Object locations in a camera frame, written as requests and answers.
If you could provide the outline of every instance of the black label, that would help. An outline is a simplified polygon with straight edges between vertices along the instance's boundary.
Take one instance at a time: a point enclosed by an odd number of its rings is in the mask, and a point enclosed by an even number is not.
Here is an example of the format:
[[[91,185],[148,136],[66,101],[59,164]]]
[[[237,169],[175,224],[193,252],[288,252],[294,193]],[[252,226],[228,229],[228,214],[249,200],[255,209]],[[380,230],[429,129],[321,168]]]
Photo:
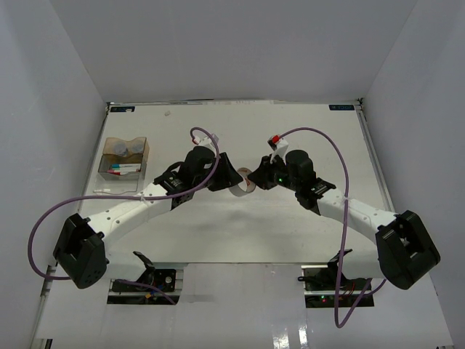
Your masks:
[[[132,113],[136,107],[111,107],[110,113]]]
[[[330,104],[330,111],[354,111],[355,108],[352,104]]]

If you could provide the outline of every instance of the gray wall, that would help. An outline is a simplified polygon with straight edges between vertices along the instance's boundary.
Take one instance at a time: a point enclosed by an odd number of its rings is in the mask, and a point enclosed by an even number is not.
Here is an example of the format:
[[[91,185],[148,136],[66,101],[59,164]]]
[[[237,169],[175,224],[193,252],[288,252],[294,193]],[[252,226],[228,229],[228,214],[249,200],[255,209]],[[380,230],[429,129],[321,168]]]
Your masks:
[[[463,1],[420,0],[366,97],[396,210],[417,211],[442,255],[431,276],[459,349],[465,348],[464,42]]]
[[[105,104],[48,0],[0,0],[0,47],[0,346],[27,348],[43,283],[28,264],[28,234],[82,191]],[[74,209],[39,231],[43,270]]]
[[[52,0],[105,101],[354,100],[416,0]]]

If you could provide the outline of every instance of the white table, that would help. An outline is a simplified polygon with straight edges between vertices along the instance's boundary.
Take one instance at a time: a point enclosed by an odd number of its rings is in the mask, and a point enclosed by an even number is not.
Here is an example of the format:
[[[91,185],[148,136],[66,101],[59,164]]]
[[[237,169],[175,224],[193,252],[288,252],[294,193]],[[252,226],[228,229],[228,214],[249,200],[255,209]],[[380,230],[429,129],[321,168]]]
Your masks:
[[[233,166],[249,169],[256,169],[260,158],[270,153],[270,135],[309,126],[327,132],[340,147],[349,170],[350,195],[387,208],[389,198],[376,176],[378,169],[359,113],[330,111],[328,105],[264,102],[137,105],[133,113],[109,113],[86,194],[93,194],[106,137],[148,138],[148,184],[168,165],[184,159],[192,148],[188,131],[193,126],[216,133],[220,150],[228,153]],[[309,153],[319,177],[343,190],[341,164],[326,140],[300,132],[288,141],[290,149]],[[87,201],[80,212],[85,217],[117,203]],[[155,262],[210,263],[186,268],[177,306],[107,305],[108,281],[84,291],[71,282],[55,282],[37,337],[54,338],[53,349],[84,344],[127,348],[132,343],[138,348],[406,348],[405,344],[435,348],[451,344],[428,276],[408,291],[387,285],[375,296],[375,307],[356,310],[342,330],[334,327],[332,310],[306,310],[296,264],[326,262],[339,250],[340,237],[339,223],[302,209],[293,193],[282,188],[257,189],[243,198],[227,190],[202,190],[190,203],[140,226],[115,245],[121,251],[141,251]],[[375,246],[349,230],[347,248]],[[238,262],[261,264],[217,264]]]

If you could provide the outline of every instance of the roll of tape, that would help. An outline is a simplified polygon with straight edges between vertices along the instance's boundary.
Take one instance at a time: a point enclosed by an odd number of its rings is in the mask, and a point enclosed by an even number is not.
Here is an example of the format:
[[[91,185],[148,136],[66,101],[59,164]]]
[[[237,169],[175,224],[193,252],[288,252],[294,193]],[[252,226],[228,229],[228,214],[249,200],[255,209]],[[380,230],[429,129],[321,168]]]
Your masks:
[[[247,176],[252,173],[250,169],[247,169],[245,167],[241,167],[240,169],[237,170],[237,173],[242,176],[242,178],[246,181],[247,187],[246,189],[242,189],[239,185],[235,185],[230,188],[231,194],[237,197],[245,196],[247,194],[250,194],[252,191],[255,190],[255,183],[251,182],[248,180]]]

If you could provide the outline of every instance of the white wall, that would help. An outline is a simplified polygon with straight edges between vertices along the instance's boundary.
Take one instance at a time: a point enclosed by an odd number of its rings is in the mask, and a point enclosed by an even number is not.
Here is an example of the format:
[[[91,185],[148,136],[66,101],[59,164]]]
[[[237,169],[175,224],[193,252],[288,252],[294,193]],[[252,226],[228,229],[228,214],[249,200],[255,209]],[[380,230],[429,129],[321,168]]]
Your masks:
[[[465,348],[464,42],[463,1],[420,0],[365,102],[396,210],[417,211],[441,253],[431,276],[458,349]]]
[[[52,0],[105,101],[354,100],[416,0]]]
[[[28,265],[28,233],[82,191],[105,104],[48,0],[1,0],[0,47],[0,341],[27,348],[43,283]],[[74,209],[38,232],[43,270]]]

